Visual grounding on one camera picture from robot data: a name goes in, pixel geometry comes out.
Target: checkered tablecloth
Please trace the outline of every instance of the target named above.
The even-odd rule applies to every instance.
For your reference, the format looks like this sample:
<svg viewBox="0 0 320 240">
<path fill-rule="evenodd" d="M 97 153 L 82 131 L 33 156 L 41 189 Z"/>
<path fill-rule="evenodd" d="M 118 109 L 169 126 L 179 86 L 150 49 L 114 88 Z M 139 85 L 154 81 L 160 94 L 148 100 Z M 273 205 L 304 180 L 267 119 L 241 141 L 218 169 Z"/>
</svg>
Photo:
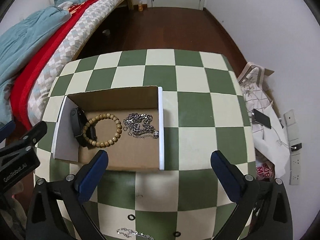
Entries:
<svg viewBox="0 0 320 240">
<path fill-rule="evenodd" d="M 80 168 L 51 154 L 64 95 L 148 85 L 164 90 L 165 171 L 106 171 L 84 206 L 109 240 L 127 239 L 116 233 L 119 228 L 134 229 L 155 240 L 175 239 L 175 231 L 181 233 L 179 240 L 211 239 L 235 207 L 211 169 L 211 152 L 219 149 L 244 174 L 256 176 L 244 99 L 230 64 L 220 54 L 148 49 L 68 63 L 54 81 L 42 117 L 48 132 L 37 144 L 41 165 L 35 180 L 61 180 Z M 79 238 L 63 203 L 58 202 L 70 233 Z M 128 220 L 129 214 L 136 219 Z M 240 238 L 247 234 L 249 223 Z"/>
</svg>

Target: wooden bead bracelet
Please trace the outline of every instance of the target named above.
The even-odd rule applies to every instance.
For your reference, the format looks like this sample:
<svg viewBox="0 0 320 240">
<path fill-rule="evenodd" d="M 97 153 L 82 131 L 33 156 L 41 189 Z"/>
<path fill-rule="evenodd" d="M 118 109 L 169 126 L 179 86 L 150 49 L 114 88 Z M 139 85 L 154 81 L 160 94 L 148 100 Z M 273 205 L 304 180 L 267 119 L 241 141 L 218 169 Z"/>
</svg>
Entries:
<svg viewBox="0 0 320 240">
<path fill-rule="evenodd" d="M 90 127 L 90 125 L 93 125 L 94 123 L 96 123 L 96 122 L 98 122 L 100 120 L 103 120 L 103 119 L 112 119 L 113 121 L 115 121 L 115 123 L 117 125 L 117 130 L 116 130 L 115 136 L 111 140 L 108 140 L 108 141 L 105 141 L 105 142 L 96 142 L 96 141 L 93 141 L 93 140 L 89 139 L 87 137 L 87 135 L 86 135 L 87 129 Z M 89 144 L 91 144 L 92 146 L 95 146 L 95 147 L 98 147 L 98 148 L 104 148 L 104 147 L 109 147 L 110 145 L 113 145 L 115 142 L 118 141 L 118 139 L 121 136 L 120 135 L 121 133 L 122 133 L 121 122 L 119 121 L 119 118 L 116 117 L 114 114 L 100 114 L 100 115 L 97 115 L 96 117 L 90 119 L 85 124 L 85 126 L 83 127 L 83 130 L 82 130 L 82 134 L 83 134 L 84 139 Z"/>
</svg>

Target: blue gripper pad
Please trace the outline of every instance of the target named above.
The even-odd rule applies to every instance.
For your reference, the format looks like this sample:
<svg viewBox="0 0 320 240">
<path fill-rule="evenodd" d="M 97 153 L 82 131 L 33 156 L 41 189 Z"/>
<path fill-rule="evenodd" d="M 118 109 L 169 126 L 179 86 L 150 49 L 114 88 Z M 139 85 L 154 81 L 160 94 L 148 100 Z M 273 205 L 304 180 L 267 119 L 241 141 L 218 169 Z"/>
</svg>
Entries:
<svg viewBox="0 0 320 240">
<path fill-rule="evenodd" d="M 232 202 L 238 203 L 242 196 L 241 177 L 243 174 L 237 166 L 230 164 L 220 151 L 214 151 L 211 154 L 210 161 L 211 167 L 229 199 Z"/>
<path fill-rule="evenodd" d="M 79 193 L 78 201 L 81 204 L 91 198 L 107 166 L 108 153 L 99 150 L 94 158 L 78 171 L 74 187 Z"/>
<path fill-rule="evenodd" d="M 0 142 L 2 142 L 10 134 L 12 134 L 15 128 L 16 128 L 16 123 L 14 121 L 10 121 L 4 127 L 2 127 L 0 129 Z"/>
</svg>

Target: chain bracelet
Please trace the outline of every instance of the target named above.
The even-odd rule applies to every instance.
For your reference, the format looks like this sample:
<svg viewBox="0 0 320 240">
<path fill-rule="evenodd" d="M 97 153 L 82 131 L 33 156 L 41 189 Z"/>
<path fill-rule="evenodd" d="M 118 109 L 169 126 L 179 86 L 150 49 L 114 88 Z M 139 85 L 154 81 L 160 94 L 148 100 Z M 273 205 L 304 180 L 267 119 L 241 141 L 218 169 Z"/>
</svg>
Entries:
<svg viewBox="0 0 320 240">
<path fill-rule="evenodd" d="M 154 238 L 149 235 L 145 235 L 144 233 L 139 233 L 138 231 L 135 231 L 132 229 L 127 229 L 127 228 L 120 228 L 117 230 L 117 233 L 124 235 L 126 238 L 132 237 L 130 235 L 135 235 L 135 236 L 141 236 L 141 237 L 148 239 L 148 240 L 154 240 Z"/>
<path fill-rule="evenodd" d="M 159 138 L 159 131 L 155 130 L 155 127 L 151 125 L 152 122 L 152 115 L 151 114 L 138 114 L 132 113 L 129 114 L 126 119 L 123 120 L 124 128 L 123 130 L 128 131 L 128 135 L 133 136 L 135 138 L 146 138 L 152 137 L 154 139 Z"/>
</svg>

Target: cardboard box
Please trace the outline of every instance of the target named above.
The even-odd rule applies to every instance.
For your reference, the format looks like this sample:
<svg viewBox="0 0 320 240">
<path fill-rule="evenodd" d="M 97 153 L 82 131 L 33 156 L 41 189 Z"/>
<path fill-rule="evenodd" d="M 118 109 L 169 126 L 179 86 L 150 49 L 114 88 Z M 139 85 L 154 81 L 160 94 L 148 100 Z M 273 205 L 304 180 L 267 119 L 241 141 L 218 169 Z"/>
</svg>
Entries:
<svg viewBox="0 0 320 240">
<path fill-rule="evenodd" d="M 55 127 L 53 157 L 68 162 L 88 163 L 98 152 L 97 147 L 81 147 L 73 137 L 70 111 L 79 106 L 87 119 L 98 114 L 111 113 L 123 119 L 131 113 L 151 114 L 151 125 L 159 131 L 159 138 L 134 138 L 122 131 L 118 142 L 103 148 L 108 152 L 108 170 L 164 170 L 164 125 L 162 87 L 128 87 L 83 92 L 65 96 Z M 98 141 L 111 139 L 116 133 L 116 124 L 111 119 L 99 121 L 96 126 Z"/>
</svg>

